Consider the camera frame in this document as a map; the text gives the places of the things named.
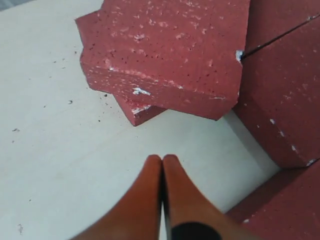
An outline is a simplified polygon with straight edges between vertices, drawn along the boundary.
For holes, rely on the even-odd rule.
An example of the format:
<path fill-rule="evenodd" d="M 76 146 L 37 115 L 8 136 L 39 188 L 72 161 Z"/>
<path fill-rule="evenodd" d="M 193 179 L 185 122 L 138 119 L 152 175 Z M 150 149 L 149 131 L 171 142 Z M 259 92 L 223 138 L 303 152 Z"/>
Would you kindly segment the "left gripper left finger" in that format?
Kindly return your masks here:
<path fill-rule="evenodd" d="M 162 160 L 149 155 L 122 198 L 74 240 L 157 240 L 161 222 Z"/>

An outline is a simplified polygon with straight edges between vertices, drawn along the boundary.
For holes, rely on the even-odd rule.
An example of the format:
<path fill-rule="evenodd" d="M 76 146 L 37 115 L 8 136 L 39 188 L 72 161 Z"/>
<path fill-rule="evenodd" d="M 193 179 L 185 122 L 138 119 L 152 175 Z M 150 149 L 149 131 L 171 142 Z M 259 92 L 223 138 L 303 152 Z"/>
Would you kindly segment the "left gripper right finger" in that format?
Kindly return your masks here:
<path fill-rule="evenodd" d="M 220 212 L 195 186 L 177 156 L 163 158 L 166 233 L 170 240 L 249 240 L 250 233 Z"/>

